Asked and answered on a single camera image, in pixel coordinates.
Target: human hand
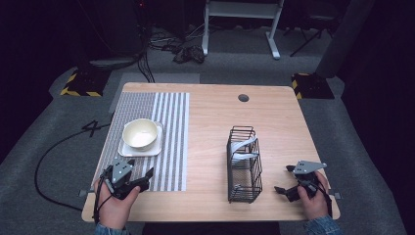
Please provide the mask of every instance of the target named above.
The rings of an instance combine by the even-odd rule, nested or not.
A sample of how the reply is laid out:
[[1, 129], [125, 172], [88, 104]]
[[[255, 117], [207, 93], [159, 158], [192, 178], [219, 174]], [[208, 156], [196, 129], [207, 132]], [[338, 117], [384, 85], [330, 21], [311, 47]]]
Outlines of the human hand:
[[[327, 181], [326, 177], [324, 177], [320, 172], [315, 171], [315, 175], [318, 178], [318, 181], [323, 185], [326, 193], [329, 190], [329, 182]], [[298, 192], [300, 195], [300, 199], [302, 201], [302, 207], [304, 209], [304, 214], [308, 218], [308, 220], [312, 220], [314, 218], [326, 216], [328, 213], [327, 209], [327, 202], [320, 190], [317, 190], [317, 193], [313, 198], [308, 198], [307, 192], [302, 186], [298, 187]]]
[[[97, 195], [98, 184], [99, 179], [94, 183], [95, 195]], [[101, 207], [100, 223], [108, 228], [123, 229], [128, 220], [131, 207], [137, 199], [139, 193], [140, 187], [137, 186], [131, 190], [124, 200], [120, 200], [112, 197], [107, 184], [103, 183], [101, 186], [100, 199], [98, 201], [98, 207]]]

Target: table top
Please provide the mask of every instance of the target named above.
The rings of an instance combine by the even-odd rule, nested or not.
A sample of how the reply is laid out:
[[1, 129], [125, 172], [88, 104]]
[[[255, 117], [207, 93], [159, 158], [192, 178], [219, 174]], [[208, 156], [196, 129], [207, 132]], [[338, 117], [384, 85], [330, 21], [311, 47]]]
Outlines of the table top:
[[[274, 189], [297, 185], [286, 165], [320, 162], [291, 87], [126, 83], [122, 92], [190, 94], [187, 189], [141, 193], [130, 221], [305, 220], [300, 201], [290, 203]], [[241, 94], [249, 101], [241, 102]], [[226, 143], [234, 125], [252, 126], [259, 142], [262, 192], [251, 204], [228, 202]], [[82, 212], [85, 221], [93, 221], [94, 201], [94, 193], [89, 193]], [[334, 197], [332, 201], [337, 219], [339, 207]]]

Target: saucer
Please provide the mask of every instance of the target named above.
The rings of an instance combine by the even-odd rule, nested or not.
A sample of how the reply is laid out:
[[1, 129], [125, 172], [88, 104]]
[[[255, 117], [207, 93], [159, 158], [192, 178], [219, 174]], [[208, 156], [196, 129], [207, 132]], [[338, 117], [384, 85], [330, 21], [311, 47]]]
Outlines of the saucer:
[[149, 150], [139, 151], [136, 148], [133, 148], [125, 144], [125, 142], [121, 138], [121, 140], [119, 141], [118, 153], [123, 157], [151, 157], [151, 156], [158, 155], [161, 151], [162, 138], [163, 138], [162, 124], [157, 121], [155, 121], [155, 124], [157, 126], [157, 139], [152, 144], [152, 147]]

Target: wire basket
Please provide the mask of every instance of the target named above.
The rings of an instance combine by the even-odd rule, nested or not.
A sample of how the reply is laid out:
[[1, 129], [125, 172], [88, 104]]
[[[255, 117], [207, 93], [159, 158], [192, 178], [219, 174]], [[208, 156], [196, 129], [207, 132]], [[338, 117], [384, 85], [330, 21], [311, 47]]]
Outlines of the wire basket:
[[228, 201], [252, 203], [262, 191], [262, 167], [254, 128], [233, 126], [226, 149]]

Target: denim sleeve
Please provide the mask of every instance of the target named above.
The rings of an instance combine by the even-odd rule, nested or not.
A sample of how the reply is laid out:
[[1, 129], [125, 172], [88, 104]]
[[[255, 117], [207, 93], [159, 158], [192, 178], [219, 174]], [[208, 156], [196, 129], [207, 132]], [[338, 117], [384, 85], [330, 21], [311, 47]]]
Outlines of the denim sleeve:
[[307, 235], [343, 235], [339, 225], [329, 215], [312, 219], [304, 227]]
[[129, 232], [127, 229], [112, 229], [98, 223], [95, 227], [95, 235], [129, 235]]

